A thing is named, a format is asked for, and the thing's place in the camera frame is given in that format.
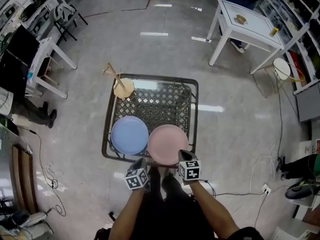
pink plate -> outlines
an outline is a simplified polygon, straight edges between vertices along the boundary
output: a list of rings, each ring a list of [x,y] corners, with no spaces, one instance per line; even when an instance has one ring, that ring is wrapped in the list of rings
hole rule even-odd
[[[175,125],[165,124],[151,132],[147,150],[156,162],[169,166],[178,163],[179,150],[186,150],[188,145],[188,137],[183,130]]]

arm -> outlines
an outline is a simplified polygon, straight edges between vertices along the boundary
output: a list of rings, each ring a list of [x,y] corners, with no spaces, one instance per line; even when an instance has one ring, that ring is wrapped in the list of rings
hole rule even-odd
[[[145,188],[134,190],[128,202],[115,220],[109,235],[109,240],[129,240],[134,231],[138,211],[144,197]]]
[[[227,239],[239,230],[228,210],[214,199],[199,181],[190,183],[190,187],[204,216],[219,238]]]

power outlet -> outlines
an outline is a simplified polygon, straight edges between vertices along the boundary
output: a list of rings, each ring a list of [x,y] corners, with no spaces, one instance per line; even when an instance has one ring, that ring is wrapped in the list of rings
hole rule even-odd
[[[266,194],[266,195],[269,195],[271,193],[271,188],[267,185],[267,184],[264,184],[262,186],[262,191]]]

floor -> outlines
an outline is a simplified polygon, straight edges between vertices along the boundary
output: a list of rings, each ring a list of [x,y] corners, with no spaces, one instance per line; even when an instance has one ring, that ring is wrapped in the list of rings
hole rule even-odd
[[[203,179],[212,183],[217,194],[248,193],[253,167],[252,193],[260,193],[264,183],[272,190],[293,184],[281,181],[278,174],[271,176],[268,157],[255,164],[262,155],[276,158],[281,135],[278,95],[271,93],[264,71],[257,72],[255,79],[249,74],[264,52],[250,47],[240,54],[227,43],[214,66],[209,66],[220,38],[219,30],[214,31],[211,42],[204,39],[217,0],[148,1],[74,0],[72,3],[86,16],[89,25],[79,20],[78,27],[71,29],[78,41],[68,38],[59,46],[78,68],[66,67],[52,73],[68,98],[45,91],[41,98],[33,99],[39,106],[49,101],[49,110],[58,111],[52,129],[30,127],[41,137],[43,165],[53,162],[52,170],[63,172],[56,192],[67,216],[60,217],[52,211],[47,218],[55,239],[92,239],[98,229],[111,223],[108,212],[114,211],[117,216],[131,193],[122,179],[129,164],[101,154],[113,81],[109,75],[102,76],[108,62],[118,72],[198,81],[196,155],[203,164]],[[143,32],[167,34],[141,35]],[[264,94],[271,94],[268,98],[259,92],[255,80]],[[283,136],[279,153],[294,160],[298,157],[299,142],[307,139],[307,128],[298,122],[292,84],[286,83],[284,89],[287,95],[280,90]],[[38,155],[37,137],[24,135]],[[46,211],[59,204],[59,200],[34,163],[37,200]],[[293,214],[295,205],[285,199],[285,189],[271,193],[261,208],[256,228],[265,239],[279,221]],[[256,195],[217,197],[240,228],[255,224],[263,199],[264,196]]]

white side table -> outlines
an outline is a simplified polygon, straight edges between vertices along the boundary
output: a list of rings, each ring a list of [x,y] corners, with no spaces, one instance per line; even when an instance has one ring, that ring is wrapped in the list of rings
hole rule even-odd
[[[77,65],[52,41],[52,37],[48,37],[39,41],[40,45],[38,51],[36,52],[31,67],[29,68],[29,73],[32,73],[32,77],[29,78],[26,82],[26,89],[38,95],[42,95],[42,93],[35,89],[36,85],[42,85],[43,87],[47,88],[48,90],[54,92],[55,94],[61,96],[62,98],[66,99],[68,95],[54,86],[50,85],[46,81],[42,80],[38,77],[39,69],[46,57],[48,57],[48,52],[54,50],[66,63],[70,65],[71,68],[76,69]]]
[[[236,22],[235,18],[238,14],[245,17],[246,22],[244,24]],[[257,69],[261,68],[279,50],[284,49],[284,44],[279,33],[270,36],[270,32],[274,29],[271,21],[253,10],[233,2],[218,0],[218,8],[213,17],[208,36],[206,37],[207,40],[210,40],[217,21],[219,21],[220,24],[222,37],[209,61],[210,66],[213,66],[216,62],[228,38],[247,43],[247,48],[249,45],[252,45],[269,53],[268,57],[260,65],[250,71],[250,74],[253,74]]]

